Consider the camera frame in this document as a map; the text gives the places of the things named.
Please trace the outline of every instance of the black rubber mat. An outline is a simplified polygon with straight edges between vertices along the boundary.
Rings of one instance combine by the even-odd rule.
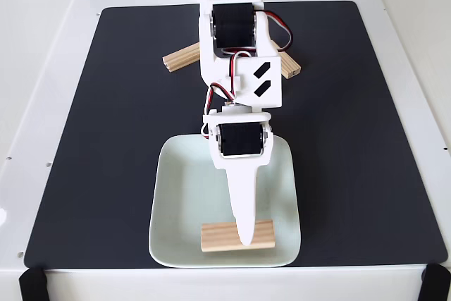
[[[288,141],[302,244],[290,266],[443,262],[447,251],[358,8],[267,4],[292,28],[302,72],[271,109]],[[149,254],[163,143],[199,133],[199,63],[161,57],[198,41],[196,5],[102,12],[25,255],[50,269],[161,267]],[[282,30],[271,36],[283,44]],[[214,106],[221,99],[216,96]]]

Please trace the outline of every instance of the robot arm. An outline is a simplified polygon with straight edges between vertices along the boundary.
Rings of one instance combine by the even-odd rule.
[[[244,245],[254,236],[257,171],[269,163],[273,149],[271,115],[261,109],[282,105],[280,57],[269,37],[268,16],[286,27],[264,11],[262,0],[200,0],[201,74],[209,86],[202,135],[215,167],[227,172]],[[292,41],[286,28],[290,41],[284,49]],[[215,90],[228,100],[222,112],[209,109]]]

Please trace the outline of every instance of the white platform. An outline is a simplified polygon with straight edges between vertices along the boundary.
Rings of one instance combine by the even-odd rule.
[[[265,0],[326,1],[326,0]],[[381,0],[356,2],[407,134],[447,248],[451,240],[451,158]],[[59,138],[75,94],[98,13],[110,6],[189,4],[195,0],[72,0],[48,48],[38,87],[0,174],[0,290],[20,300],[17,277]],[[24,55],[15,61],[23,62]],[[422,266],[190,271],[78,271],[49,274],[57,300],[416,300]]]

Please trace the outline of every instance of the pale green plate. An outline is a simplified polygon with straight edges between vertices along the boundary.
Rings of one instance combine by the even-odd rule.
[[[272,219],[276,247],[201,251],[203,223],[235,221],[226,172],[214,167],[201,135],[172,137],[161,149],[149,230],[149,251],[170,267],[271,267],[292,262],[301,245],[295,177],[288,143],[274,137],[268,166],[257,174],[257,220]]]

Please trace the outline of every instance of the small wooden block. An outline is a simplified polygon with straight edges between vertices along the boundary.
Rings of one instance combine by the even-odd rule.
[[[273,42],[273,45],[277,49],[280,48],[275,42]],[[290,79],[301,72],[301,66],[299,66],[298,63],[287,54],[287,52],[279,52],[279,56],[280,65],[282,66],[282,75],[285,78]]]
[[[258,250],[276,246],[272,220],[255,222],[254,239],[244,246],[238,235],[235,222],[205,223],[202,225],[201,249],[203,252],[224,252],[229,250]]]
[[[163,57],[163,63],[169,72],[188,66],[198,60],[200,60],[200,48],[198,42]]]
[[[280,48],[275,42],[273,42],[273,45],[277,49]],[[282,68],[281,73],[285,78],[290,79],[301,72],[301,66],[299,66],[286,52],[279,52],[279,55],[280,66]],[[163,57],[163,63],[169,72],[180,70],[198,60],[200,60],[200,48],[198,42]]]

